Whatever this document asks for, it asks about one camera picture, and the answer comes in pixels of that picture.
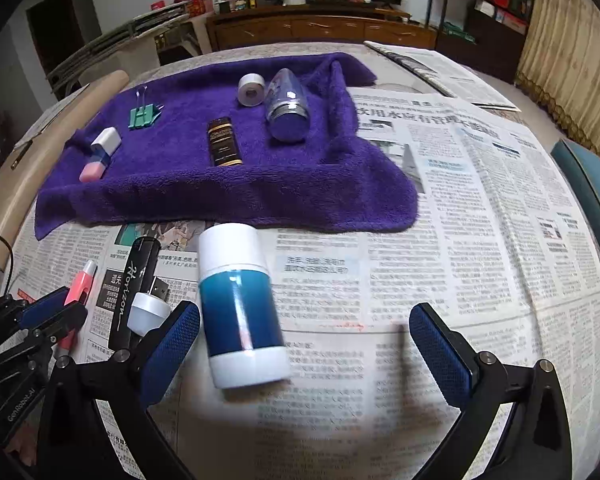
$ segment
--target black cable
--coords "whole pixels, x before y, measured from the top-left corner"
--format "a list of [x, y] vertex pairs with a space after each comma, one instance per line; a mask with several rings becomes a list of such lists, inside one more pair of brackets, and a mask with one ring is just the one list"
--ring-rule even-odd
[[9, 250], [9, 256], [11, 257], [11, 264], [9, 265], [9, 275], [7, 277], [7, 283], [4, 285], [4, 294], [6, 295], [9, 291], [9, 285], [11, 284], [11, 275], [13, 274], [13, 250], [11, 249], [11, 245], [7, 240], [0, 236], [0, 241], [7, 246]]

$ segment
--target beige curtain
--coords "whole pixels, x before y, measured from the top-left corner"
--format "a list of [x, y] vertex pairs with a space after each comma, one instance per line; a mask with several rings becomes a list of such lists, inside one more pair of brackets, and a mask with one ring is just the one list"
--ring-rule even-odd
[[600, 11], [592, 0], [535, 0], [516, 82], [600, 156]]

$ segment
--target green binder clip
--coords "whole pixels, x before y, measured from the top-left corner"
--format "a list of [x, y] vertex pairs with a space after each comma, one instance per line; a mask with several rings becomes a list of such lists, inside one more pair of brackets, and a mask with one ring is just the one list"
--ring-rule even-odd
[[140, 92], [136, 90], [136, 108], [129, 110], [129, 129], [135, 130], [145, 128], [155, 123], [155, 120], [160, 117], [164, 105], [144, 104], [144, 95], [146, 94], [146, 86], [142, 90], [142, 104], [140, 104]]

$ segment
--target dark door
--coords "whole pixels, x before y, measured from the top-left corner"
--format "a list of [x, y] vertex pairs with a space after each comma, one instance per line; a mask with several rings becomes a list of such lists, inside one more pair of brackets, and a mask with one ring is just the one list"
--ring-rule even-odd
[[27, 9], [27, 18], [46, 74], [84, 46], [72, 0], [44, 0]]

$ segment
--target tape roll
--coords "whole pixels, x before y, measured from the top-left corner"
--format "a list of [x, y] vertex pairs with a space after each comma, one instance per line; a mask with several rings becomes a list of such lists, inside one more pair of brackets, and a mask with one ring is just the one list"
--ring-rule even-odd
[[243, 106], [257, 106], [264, 101], [264, 79], [261, 75], [242, 76], [238, 83], [238, 101]]

